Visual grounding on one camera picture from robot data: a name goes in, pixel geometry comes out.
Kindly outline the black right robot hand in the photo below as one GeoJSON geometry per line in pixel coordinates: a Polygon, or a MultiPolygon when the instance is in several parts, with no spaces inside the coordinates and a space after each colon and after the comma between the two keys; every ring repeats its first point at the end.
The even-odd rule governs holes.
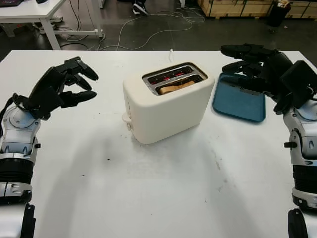
{"type": "Polygon", "coordinates": [[[276,102],[274,112],[287,113],[291,107],[290,91],[282,84],[280,77],[293,65],[285,53],[277,49],[266,49],[263,45],[244,43],[223,45],[222,54],[240,59],[222,68],[223,73],[242,73],[246,78],[226,79],[227,85],[237,87],[249,94],[265,94],[276,102]]]}

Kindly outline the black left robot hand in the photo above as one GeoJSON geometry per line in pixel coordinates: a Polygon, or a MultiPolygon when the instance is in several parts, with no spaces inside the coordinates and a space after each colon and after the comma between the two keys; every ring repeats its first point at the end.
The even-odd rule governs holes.
{"type": "Polygon", "coordinates": [[[53,110],[57,107],[75,107],[97,96],[90,84],[98,75],[79,56],[64,64],[49,68],[33,88],[29,100],[35,108],[53,110]]]}

